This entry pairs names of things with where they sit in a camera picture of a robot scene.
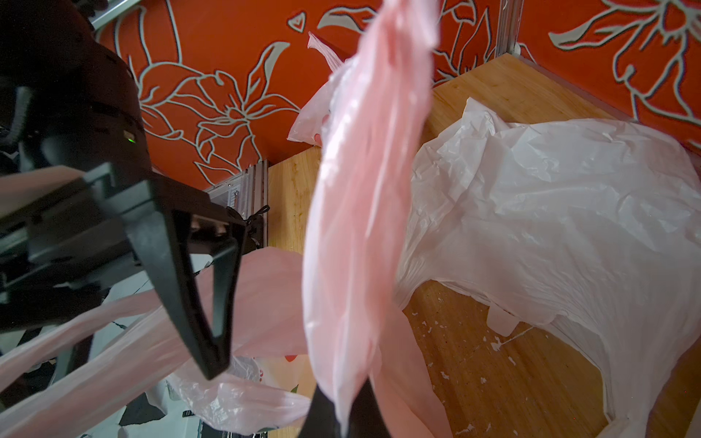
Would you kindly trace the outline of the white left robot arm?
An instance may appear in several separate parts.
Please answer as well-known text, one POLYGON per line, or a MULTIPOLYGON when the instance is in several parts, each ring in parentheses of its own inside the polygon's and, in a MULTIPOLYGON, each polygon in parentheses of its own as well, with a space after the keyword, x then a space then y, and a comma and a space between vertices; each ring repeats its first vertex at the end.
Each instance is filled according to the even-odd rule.
POLYGON ((1 173, 11 195, 43 171, 78 177, 1 213, 1 329, 100 304, 139 271, 207 379, 230 363, 248 226, 153 171, 128 66, 92 35, 100 2, 1 5, 1 173))

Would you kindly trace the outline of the pink plastic bag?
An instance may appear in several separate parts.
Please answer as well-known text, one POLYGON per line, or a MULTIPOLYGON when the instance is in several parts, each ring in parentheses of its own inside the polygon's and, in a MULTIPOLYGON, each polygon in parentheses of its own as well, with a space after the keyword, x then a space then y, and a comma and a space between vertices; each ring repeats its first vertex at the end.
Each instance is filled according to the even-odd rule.
MULTIPOLYGON (((392 302, 412 164, 433 100, 438 15, 434 1, 385 2, 346 62, 322 137, 304 251, 257 249, 246 238, 224 372, 204 377, 138 272, 95 308, 2 357, 7 387, 111 321, 135 317, 94 360, 3 412, 1 434, 76 437, 170 379, 192 412, 234 433, 304 423, 316 391, 334 402, 346 433, 369 380, 391 437, 449 436, 408 320, 392 302)), ((67 167, 43 171, 14 195, 2 177, 1 203, 19 206, 77 177, 67 167)))
POLYGON ((325 58, 330 68, 329 80, 303 106, 293 122, 287 140, 303 142, 312 146, 322 147, 324 130, 332 117, 332 101, 341 85, 341 79, 348 70, 337 53, 311 32, 309 33, 308 48, 315 49, 325 58))

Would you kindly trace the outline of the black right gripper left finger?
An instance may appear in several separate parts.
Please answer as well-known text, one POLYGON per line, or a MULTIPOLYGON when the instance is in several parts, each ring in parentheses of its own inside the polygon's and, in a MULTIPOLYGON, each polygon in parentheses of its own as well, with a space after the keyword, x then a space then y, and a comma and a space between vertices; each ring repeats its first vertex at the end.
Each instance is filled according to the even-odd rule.
POLYGON ((310 410, 299 431, 298 438, 343 438, 349 437, 341 430, 336 418, 335 404, 323 391, 316 391, 311 400, 310 410))

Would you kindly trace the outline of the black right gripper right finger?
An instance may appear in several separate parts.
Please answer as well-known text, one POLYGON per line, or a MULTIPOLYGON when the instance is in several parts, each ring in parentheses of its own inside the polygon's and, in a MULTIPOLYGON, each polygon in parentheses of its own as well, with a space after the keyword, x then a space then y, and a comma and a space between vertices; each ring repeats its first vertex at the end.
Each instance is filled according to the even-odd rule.
POLYGON ((356 396, 350 411, 348 437, 390 438, 375 398, 372 383, 366 380, 356 396))

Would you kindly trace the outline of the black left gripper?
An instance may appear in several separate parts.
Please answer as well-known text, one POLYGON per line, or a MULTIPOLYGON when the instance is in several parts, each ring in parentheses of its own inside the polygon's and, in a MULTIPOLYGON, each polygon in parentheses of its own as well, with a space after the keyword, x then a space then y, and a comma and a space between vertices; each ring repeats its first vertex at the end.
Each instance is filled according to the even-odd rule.
POLYGON ((1 221, 1 328, 32 329, 93 308, 144 272, 200 371, 230 364, 246 222, 206 193, 104 164, 1 221))

